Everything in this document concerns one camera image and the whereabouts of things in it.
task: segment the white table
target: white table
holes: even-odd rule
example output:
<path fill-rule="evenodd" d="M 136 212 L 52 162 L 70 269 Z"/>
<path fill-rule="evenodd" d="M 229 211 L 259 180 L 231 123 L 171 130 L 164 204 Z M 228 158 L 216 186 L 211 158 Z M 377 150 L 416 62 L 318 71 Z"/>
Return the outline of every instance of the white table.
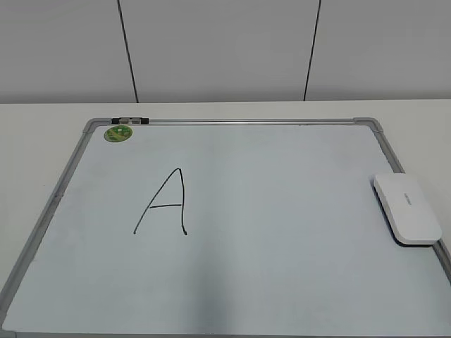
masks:
<path fill-rule="evenodd" d="M 213 104 L 0 105 L 0 286 L 91 118 L 379 120 L 407 173 L 419 177 L 451 248 L 451 100 Z"/>

